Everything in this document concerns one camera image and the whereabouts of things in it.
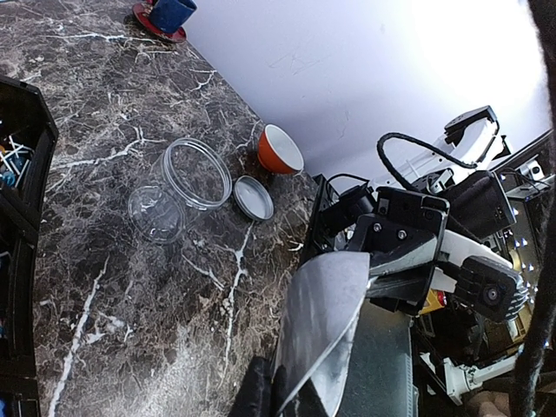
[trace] white wall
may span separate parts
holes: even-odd
[[[388,131],[432,141],[490,104],[520,148],[549,127],[539,45],[519,0],[198,0],[191,43],[310,174],[384,168]],[[393,155],[395,161],[417,149]]]

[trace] orange bowl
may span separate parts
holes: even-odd
[[[274,124],[265,126],[259,140],[261,165],[276,174],[295,174],[303,171],[303,156],[286,132]]]

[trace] person's hand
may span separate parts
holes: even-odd
[[[508,394],[482,391],[469,400],[466,407],[477,417],[510,417]]]

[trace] blue mug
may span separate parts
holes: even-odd
[[[158,0],[149,20],[165,33],[175,33],[197,10],[191,0]]]

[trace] glass jar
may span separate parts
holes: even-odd
[[[231,192],[232,177],[221,157],[205,143],[183,138],[168,146],[131,193],[128,212],[144,237],[171,243],[201,215],[220,208]]]

